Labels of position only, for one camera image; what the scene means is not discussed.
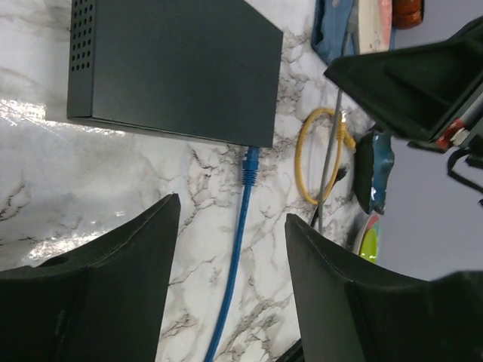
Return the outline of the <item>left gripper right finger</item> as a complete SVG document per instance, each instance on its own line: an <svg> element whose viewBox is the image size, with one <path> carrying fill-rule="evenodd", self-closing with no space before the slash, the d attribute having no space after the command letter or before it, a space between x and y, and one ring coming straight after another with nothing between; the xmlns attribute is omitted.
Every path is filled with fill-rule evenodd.
<svg viewBox="0 0 483 362"><path fill-rule="evenodd" d="M290 214L285 238L307 361L480 361L482 273L424 281L351 253Z"/></svg>

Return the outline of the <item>black network switch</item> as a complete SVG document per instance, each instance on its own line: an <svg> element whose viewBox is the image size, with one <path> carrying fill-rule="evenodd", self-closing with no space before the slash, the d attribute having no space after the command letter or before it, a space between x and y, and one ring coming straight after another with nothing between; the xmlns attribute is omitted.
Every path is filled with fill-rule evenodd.
<svg viewBox="0 0 483 362"><path fill-rule="evenodd" d="M269 148L282 40L244 1L74 1L66 116Z"/></svg>

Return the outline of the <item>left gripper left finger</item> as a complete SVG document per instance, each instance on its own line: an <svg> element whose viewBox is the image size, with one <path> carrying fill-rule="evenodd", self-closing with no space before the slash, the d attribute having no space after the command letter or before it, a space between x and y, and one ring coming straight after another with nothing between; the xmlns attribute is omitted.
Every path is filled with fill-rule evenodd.
<svg viewBox="0 0 483 362"><path fill-rule="evenodd" d="M36 267L1 273L3 361L153 361L180 219L171 194Z"/></svg>

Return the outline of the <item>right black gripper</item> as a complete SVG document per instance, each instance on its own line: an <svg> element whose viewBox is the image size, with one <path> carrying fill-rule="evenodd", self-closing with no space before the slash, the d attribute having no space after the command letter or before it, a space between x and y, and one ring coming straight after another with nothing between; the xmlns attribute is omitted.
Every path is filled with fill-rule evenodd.
<svg viewBox="0 0 483 362"><path fill-rule="evenodd" d="M444 41L338 58L325 76L380 127L413 140L408 147L438 154L455 148L447 176L482 195L482 186L454 170L461 158L482 169L481 18Z"/></svg>

